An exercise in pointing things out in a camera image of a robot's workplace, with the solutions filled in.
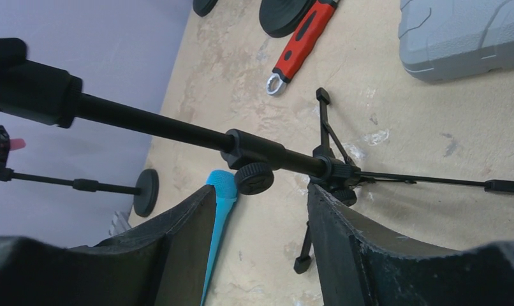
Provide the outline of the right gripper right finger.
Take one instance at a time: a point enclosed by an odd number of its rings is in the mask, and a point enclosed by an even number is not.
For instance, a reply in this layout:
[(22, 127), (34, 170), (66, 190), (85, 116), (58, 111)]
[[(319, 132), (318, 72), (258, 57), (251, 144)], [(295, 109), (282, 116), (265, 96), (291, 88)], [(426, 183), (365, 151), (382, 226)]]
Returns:
[(514, 305), (514, 241), (455, 251), (393, 231), (310, 184), (325, 305)]

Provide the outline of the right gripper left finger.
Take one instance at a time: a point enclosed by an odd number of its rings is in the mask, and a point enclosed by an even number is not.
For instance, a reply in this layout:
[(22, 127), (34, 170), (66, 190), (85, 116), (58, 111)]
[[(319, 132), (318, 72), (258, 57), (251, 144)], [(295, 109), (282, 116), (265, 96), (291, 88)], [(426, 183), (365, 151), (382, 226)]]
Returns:
[(0, 305), (199, 305), (215, 215), (207, 185), (93, 247), (0, 237)]

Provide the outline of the blue microphone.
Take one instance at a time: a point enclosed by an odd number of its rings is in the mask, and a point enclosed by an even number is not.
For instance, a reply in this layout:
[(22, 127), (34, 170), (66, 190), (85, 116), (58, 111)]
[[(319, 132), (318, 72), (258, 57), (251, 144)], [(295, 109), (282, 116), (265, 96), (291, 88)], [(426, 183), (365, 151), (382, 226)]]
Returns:
[(206, 181), (207, 185), (212, 185), (216, 192), (216, 216), (212, 238), (210, 242), (210, 250), (207, 261), (207, 270), (205, 274), (205, 282), (200, 305), (204, 305), (209, 288), (217, 254), (219, 252), (223, 230), (226, 226), (227, 218), (237, 202), (238, 190), (235, 184), (235, 176), (233, 173), (225, 170), (214, 170), (210, 173)]

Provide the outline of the black tripod shock-mount stand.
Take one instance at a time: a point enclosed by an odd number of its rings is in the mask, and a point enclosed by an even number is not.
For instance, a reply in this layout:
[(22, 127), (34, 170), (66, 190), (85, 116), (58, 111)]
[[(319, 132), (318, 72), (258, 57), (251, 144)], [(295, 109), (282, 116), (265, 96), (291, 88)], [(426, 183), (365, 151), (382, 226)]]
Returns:
[(222, 134), (85, 94), (80, 78), (28, 60), (27, 45), (18, 38), (0, 38), (0, 112), (60, 128), (79, 117), (219, 151), (246, 195), (267, 190), (278, 169), (311, 176), (337, 200), (349, 187), (376, 177), (345, 161), (309, 157), (237, 129)]

